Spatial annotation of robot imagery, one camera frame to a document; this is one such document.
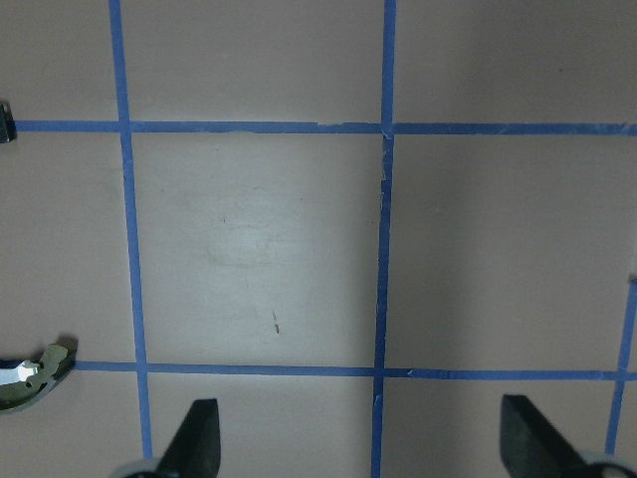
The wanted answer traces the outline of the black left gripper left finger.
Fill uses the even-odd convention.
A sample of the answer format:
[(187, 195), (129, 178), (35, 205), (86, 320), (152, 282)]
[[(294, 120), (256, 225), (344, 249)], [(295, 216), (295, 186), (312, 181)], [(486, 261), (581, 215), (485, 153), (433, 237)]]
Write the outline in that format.
[(197, 399), (161, 457), (157, 477), (215, 478), (220, 470), (218, 401)]

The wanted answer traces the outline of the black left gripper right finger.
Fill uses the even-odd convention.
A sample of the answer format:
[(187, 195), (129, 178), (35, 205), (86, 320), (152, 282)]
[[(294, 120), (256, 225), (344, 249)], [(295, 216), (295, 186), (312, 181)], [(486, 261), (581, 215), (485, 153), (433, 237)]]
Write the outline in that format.
[(521, 394), (501, 400), (500, 456), (510, 477), (575, 477), (586, 462)]

